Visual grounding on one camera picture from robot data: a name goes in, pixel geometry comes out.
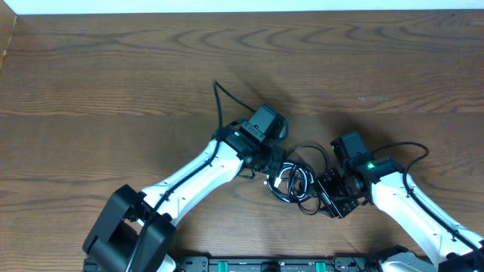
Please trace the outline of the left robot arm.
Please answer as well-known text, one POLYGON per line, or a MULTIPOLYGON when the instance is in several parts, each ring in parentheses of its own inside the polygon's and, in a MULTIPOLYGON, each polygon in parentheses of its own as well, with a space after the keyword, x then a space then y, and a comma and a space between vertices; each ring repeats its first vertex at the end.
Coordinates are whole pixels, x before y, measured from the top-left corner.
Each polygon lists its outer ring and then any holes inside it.
POLYGON ((168 251, 177 224, 217 187, 241 171, 276 175, 288 122, 269 105, 250 119, 219 126, 206 148, 187 165, 137 192, 128 184, 108 199, 82 245, 103 271, 174 271, 168 251))

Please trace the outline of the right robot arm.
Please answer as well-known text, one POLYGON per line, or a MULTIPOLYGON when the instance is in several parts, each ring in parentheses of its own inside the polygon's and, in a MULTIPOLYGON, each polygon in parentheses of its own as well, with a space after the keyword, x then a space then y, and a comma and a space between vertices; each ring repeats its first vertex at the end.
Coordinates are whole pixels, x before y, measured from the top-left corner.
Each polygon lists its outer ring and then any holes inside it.
POLYGON ((324 206, 321 213, 344 218, 358 206, 371 204, 396 221, 426 254, 420 259, 401 246, 379 253, 369 271, 481 271, 483 238, 467 229, 413 181, 409 168, 391 157, 376 158, 358 133, 331 143, 340 164, 314 183, 324 206))

